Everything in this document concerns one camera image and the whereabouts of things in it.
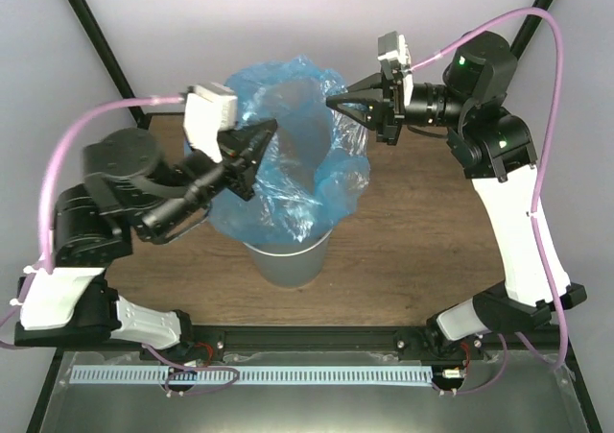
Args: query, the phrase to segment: black metal frame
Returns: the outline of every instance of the black metal frame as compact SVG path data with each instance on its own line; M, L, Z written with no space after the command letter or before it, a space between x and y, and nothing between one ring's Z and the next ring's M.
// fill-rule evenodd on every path
M533 5L547 10L554 0L535 0ZM94 46L101 62L105 66L108 75L113 80L117 90L123 98L135 97L128 79L115 58L106 38L98 25L94 14L85 0L68 0L75 15L81 22ZM529 16L523 22L516 35L511 49L513 54L520 59L524 54L531 38L535 34L540 20L538 17ZM142 108L131 108L130 113L136 125L142 129L148 129L153 115L145 113ZM313 350L363 350L363 351L396 351L400 359L420 361L426 365L458 364L462 355L453 354L447 359L434 357L425 349L423 342L416 340L417 335L422 335L423 327L385 327L385 326L196 326L195 332L199 340L212 344L217 348L217 342L223 342L223 349L218 349L216 359L222 357L223 352L250 352L250 351L313 351ZM558 328L548 326L542 330L528 335L535 347L540 350L556 350L558 348ZM515 336L507 336L510 349L524 349L522 343ZM398 347L399 341L403 341L403 348ZM498 349L499 341L494 335L484 337L481 350ZM58 349L51 362L49 372L43 383L33 412L28 433L39 432L44 415L49 404L56 380L59 374L59 366L65 351L71 349ZM91 349L80 350L141 350L140 346L130 343L112 342ZM584 417L591 433L601 433L602 429L595 414L591 398L588 394L584 379L570 344L570 351L566 360L567 366L574 372L574 388L579 398Z
M423 365L435 367L456 366L461 363L463 354L452 354L446 358L436 358L415 340L413 336L424 332L420 326L195 326L197 340L208 343L215 349L215 360L225 353L250 354L266 351L348 351L361 350L372 352L396 352L400 360L418 361ZM558 350L558 327L549 325L527 334L534 346L541 351ZM399 341L404 345L400 349ZM506 336L509 349L525 349L515 335ZM480 349L471 346L472 358L479 359L482 351L501 348L495 335L485 335ZM128 342L108 342L90 348L58 349L52 360L43 384L35 411L32 415L28 433L41 431L45 412L59 375L61 358L65 351L141 351L141 347ZM569 346L566 358L567 367L574 373L573 385L580 402L590 433L602 433L593 403L584 384L574 350Z

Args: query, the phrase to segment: wooden table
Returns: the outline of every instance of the wooden table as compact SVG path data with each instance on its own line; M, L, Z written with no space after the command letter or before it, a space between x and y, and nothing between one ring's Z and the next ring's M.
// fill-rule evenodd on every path
M182 117L151 131L172 162ZM369 138L370 184L358 212L333 231L322 273L284 290L256 272L246 248L205 225L168 246L135 242L107 278L130 301L180 308L208 325L422 325L503 279L488 218L442 140L403 131Z

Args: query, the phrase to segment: metal trash can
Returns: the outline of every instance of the metal trash can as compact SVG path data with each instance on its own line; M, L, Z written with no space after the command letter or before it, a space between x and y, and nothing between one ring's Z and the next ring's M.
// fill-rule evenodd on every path
M279 287L301 287L315 279L324 266L331 229L322 237L292 246L267 244L248 247L260 274Z

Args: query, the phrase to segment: white wall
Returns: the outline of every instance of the white wall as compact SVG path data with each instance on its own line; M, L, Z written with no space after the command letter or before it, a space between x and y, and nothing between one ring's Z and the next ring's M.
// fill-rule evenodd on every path
M380 35L405 33L423 58L486 17L532 1L87 0L137 95L222 82L252 63L299 54L357 81L379 70ZM439 80L438 70L420 78Z
M65 0L0 0L0 312L15 297L21 269L37 259L36 206L46 161L67 125L118 95ZM131 124L110 114L80 141ZM62 186L80 174L73 153ZM0 331L12 341L13 323ZM26 431L53 351L0 349L0 429Z
M567 313L572 344L603 431L614 431L614 79L612 0L556 0L565 41L560 116L544 207L563 265L586 286L588 302ZM539 147L548 118L555 52L540 28L514 79L508 107L522 116Z

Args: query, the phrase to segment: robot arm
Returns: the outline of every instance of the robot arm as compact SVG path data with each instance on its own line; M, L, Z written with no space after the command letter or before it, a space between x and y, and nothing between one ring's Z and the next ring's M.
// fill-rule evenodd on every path
M499 35L484 32L463 44L443 73L444 84L415 84L405 38L379 38L381 71L326 99L328 107L396 145L403 126L446 128L446 143L480 196L504 263L505 281L427 322L435 350L486 331L528 331L551 319L553 297L531 229L537 155L527 125L503 102L517 59ZM585 300L583 286L563 270L548 226L542 241L565 308Z
M167 349L190 341L187 314L127 301L108 287L106 270L132 254L133 232L141 241L168 244L204 222L223 190L244 200L253 196L277 124L235 130L235 117L232 91L197 85L186 96L183 125L192 153L180 163L167 163L160 144L139 129L114 132L83 149L83 183L56 203L56 268L25 271L35 279L21 307L16 345L73 348L111 338Z

